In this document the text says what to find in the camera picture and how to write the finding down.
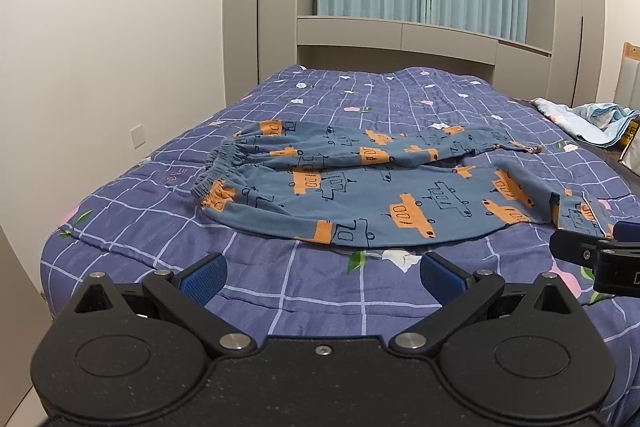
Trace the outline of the blue orange patterned pants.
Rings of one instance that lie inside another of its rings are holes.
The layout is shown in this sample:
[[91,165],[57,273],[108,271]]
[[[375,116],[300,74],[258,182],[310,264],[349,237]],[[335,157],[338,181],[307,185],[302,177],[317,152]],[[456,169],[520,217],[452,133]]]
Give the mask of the blue orange patterned pants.
[[611,236],[602,202],[506,158],[531,151],[477,124],[389,134],[263,120],[210,153],[192,192],[227,227],[346,249],[459,243],[519,223]]

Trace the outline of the wooden padded headboard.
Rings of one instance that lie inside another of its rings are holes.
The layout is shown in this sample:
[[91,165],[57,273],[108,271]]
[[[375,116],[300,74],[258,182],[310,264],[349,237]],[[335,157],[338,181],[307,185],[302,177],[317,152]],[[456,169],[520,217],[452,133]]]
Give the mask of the wooden padded headboard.
[[640,49],[625,42],[614,102],[632,109],[640,108]]

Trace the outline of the white wall outlet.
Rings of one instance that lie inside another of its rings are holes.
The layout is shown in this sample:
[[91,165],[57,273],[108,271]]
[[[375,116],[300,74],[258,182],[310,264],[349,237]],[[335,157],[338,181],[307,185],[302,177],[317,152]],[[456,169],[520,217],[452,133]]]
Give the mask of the white wall outlet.
[[132,146],[135,150],[145,144],[145,130],[142,124],[138,124],[130,130]]

